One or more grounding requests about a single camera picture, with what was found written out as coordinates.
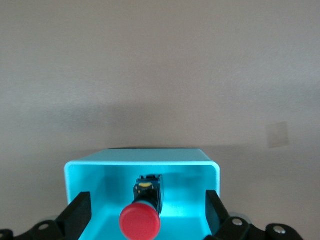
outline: blue plastic bin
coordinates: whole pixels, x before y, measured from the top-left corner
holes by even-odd
[[[200,149],[107,149],[65,166],[68,202],[91,193],[92,219],[81,240],[126,240],[119,216],[134,200],[139,176],[163,176],[161,230],[156,240],[203,240],[210,235],[206,190],[220,194],[220,168]]]

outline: emergency stop button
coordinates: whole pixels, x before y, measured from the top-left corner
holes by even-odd
[[[120,214],[120,229],[129,240],[154,240],[161,227],[158,212],[154,207],[135,202]]]

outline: tape patch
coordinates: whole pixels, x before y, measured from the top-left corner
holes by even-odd
[[[286,121],[267,125],[266,135],[270,149],[289,146],[288,124]]]

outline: red button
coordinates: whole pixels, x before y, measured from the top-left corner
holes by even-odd
[[[154,240],[161,227],[157,211],[139,202],[123,209],[119,222],[123,235],[129,240]]]

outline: gray surface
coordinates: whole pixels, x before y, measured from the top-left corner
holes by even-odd
[[[59,213],[70,160],[191,146],[221,166],[228,210],[317,239],[319,12],[318,0],[1,1],[0,228]],[[269,148],[267,126],[283,122],[289,146]]]

